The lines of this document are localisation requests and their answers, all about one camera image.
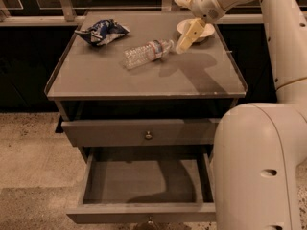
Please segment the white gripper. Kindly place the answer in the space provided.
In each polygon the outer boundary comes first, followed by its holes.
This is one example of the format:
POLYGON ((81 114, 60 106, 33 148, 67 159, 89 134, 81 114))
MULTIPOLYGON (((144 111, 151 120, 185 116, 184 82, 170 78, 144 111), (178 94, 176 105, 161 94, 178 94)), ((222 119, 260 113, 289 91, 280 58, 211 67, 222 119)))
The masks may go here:
POLYGON ((185 53, 201 37, 206 23, 214 23, 222 18, 229 9, 230 0, 174 0, 182 8, 190 8, 197 19, 184 24, 181 37, 176 46, 178 54, 185 53))

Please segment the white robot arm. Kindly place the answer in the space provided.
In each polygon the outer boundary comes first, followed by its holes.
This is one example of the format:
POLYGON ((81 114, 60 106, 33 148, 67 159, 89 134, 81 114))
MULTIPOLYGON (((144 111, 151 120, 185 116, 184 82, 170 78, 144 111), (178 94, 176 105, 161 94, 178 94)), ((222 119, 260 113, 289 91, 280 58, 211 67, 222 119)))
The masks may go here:
MULTIPOLYGON (((189 49, 207 23, 254 0, 175 0, 196 17, 177 44, 189 49)), ((307 158, 307 27, 296 0, 257 0, 276 103, 246 103, 220 120, 214 139, 217 230, 301 230, 296 168, 307 158)))

